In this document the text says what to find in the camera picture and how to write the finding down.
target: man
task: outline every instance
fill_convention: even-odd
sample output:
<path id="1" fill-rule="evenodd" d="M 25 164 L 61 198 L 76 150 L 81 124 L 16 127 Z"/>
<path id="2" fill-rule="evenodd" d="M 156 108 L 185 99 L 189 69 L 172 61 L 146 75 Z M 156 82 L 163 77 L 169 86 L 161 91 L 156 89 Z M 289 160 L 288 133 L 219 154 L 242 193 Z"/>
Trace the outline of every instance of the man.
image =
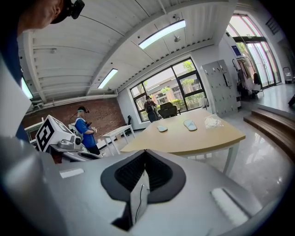
<path id="1" fill-rule="evenodd" d="M 147 116 L 149 121 L 152 123 L 156 120 L 159 120 L 157 111 L 155 109 L 155 107 L 157 106 L 157 104 L 154 103 L 153 100 L 151 100 L 151 98 L 149 96 L 146 96 L 146 102 L 144 103 L 144 109 L 147 112 Z"/>
<path id="2" fill-rule="evenodd" d="M 89 111 L 85 107 L 81 106 L 78 108 L 77 112 L 78 115 L 76 118 L 75 128 L 82 136 L 82 143 L 88 151 L 90 151 L 93 154 L 99 155 L 100 151 L 96 146 L 96 141 L 93 137 L 93 134 L 97 132 L 97 129 L 94 127 L 91 127 L 89 129 L 89 127 L 86 124 L 86 121 L 84 120 L 86 113 L 89 113 Z"/>
<path id="3" fill-rule="evenodd" d="M 56 24 L 82 10 L 84 3 L 79 0 L 80 9 L 72 6 L 71 0 L 22 0 L 4 1 L 2 9 L 7 12 L 1 14 L 2 32 L 0 37 L 0 52 L 6 66 L 15 81 L 21 86 L 22 72 L 18 58 L 17 37 L 26 30 L 43 29 L 49 24 Z M 26 141 L 28 137 L 20 126 L 16 135 Z"/>

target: brick wall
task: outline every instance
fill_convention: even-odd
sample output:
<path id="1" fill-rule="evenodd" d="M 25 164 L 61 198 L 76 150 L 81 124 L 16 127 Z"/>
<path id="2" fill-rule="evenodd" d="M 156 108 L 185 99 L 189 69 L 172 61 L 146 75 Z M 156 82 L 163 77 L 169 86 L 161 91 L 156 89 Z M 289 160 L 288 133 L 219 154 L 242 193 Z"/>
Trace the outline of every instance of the brick wall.
<path id="1" fill-rule="evenodd" d="M 77 112 L 80 106 L 84 106 L 90 111 L 90 113 L 86 114 L 85 120 L 87 122 L 92 122 L 91 126 L 97 128 L 97 133 L 94 135 L 95 139 L 125 124 L 116 98 L 81 101 L 47 108 L 25 116 L 22 120 L 22 124 L 24 128 L 26 128 L 41 122 L 42 117 L 45 119 L 47 115 L 51 115 L 68 127 L 70 123 L 69 119 Z M 76 117 L 77 115 L 71 118 L 71 123 L 75 121 Z"/>

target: stairs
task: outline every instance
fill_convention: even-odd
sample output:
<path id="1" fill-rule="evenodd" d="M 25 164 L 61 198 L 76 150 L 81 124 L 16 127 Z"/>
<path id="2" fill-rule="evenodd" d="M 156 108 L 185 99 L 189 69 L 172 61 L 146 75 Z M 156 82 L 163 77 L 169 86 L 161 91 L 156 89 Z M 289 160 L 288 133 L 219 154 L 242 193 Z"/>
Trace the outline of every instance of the stairs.
<path id="1" fill-rule="evenodd" d="M 268 136 L 295 163 L 295 121 L 262 109 L 253 110 L 244 121 Z"/>

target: plastic bag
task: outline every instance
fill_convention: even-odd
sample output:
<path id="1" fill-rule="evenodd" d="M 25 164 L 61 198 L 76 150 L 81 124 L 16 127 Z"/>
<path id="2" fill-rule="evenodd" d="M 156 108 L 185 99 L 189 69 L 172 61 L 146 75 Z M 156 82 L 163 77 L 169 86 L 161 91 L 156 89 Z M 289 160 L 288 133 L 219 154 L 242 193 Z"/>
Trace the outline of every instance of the plastic bag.
<path id="1" fill-rule="evenodd" d="M 205 128 L 206 129 L 221 127 L 221 126 L 223 126 L 223 124 L 221 124 L 221 120 L 216 114 L 205 118 Z"/>

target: wooden table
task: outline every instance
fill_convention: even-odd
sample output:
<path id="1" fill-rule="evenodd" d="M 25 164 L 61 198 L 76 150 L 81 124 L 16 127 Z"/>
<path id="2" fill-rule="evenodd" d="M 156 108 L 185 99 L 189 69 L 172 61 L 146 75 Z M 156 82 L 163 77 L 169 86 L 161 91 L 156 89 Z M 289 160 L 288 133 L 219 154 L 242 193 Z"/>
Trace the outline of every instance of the wooden table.
<path id="1" fill-rule="evenodd" d="M 127 140 L 127 137 L 126 137 L 126 134 L 125 134 L 125 130 L 127 130 L 127 129 L 130 129 L 130 130 L 131 130 L 131 133 L 132 133 L 133 137 L 135 138 L 134 131 L 133 131 L 133 129 L 132 129 L 131 124 L 129 124 L 129 125 L 125 125 L 125 126 L 121 126 L 121 127 L 117 128 L 117 129 L 115 129 L 115 130 L 113 130 L 113 131 L 111 131 L 111 132 L 108 132 L 107 134 L 105 134 L 105 135 L 102 136 L 102 137 L 104 138 L 105 142 L 106 142 L 106 145 L 107 145 L 108 149 L 110 150 L 110 153 L 111 153 L 112 155 L 114 155 L 114 154 L 112 153 L 112 151 L 111 151 L 111 149 L 110 149 L 110 146 L 109 146 L 109 143 L 108 143 L 108 141 L 107 141 L 106 139 L 107 139 L 107 138 L 110 138 L 111 141 L 112 141 L 112 143 L 113 143 L 113 145 L 114 145 L 114 147 L 115 147 L 115 149 L 116 149 L 116 151 L 117 151 L 117 153 L 118 153 L 118 154 L 121 154 L 120 151 L 119 151 L 119 149 L 117 148 L 117 146 L 116 146 L 116 144 L 115 144 L 114 137 L 115 137 L 116 135 L 120 135 L 120 134 L 123 133 L 123 134 L 124 134 L 124 137 L 125 137 L 125 140 L 126 140 L 126 142 L 128 143 L 128 140 Z"/>
<path id="2" fill-rule="evenodd" d="M 155 121 L 121 151 L 151 149 L 178 156 L 192 156 L 229 149 L 224 167 L 224 174 L 229 175 L 236 159 L 239 142 L 245 139 L 245 134 L 222 119 L 220 120 L 223 126 L 206 129 L 205 118 L 211 115 L 203 109 L 196 109 Z M 198 129 L 189 131 L 183 125 L 185 120 L 194 121 Z M 158 125 L 166 126 L 168 130 L 160 133 Z"/>

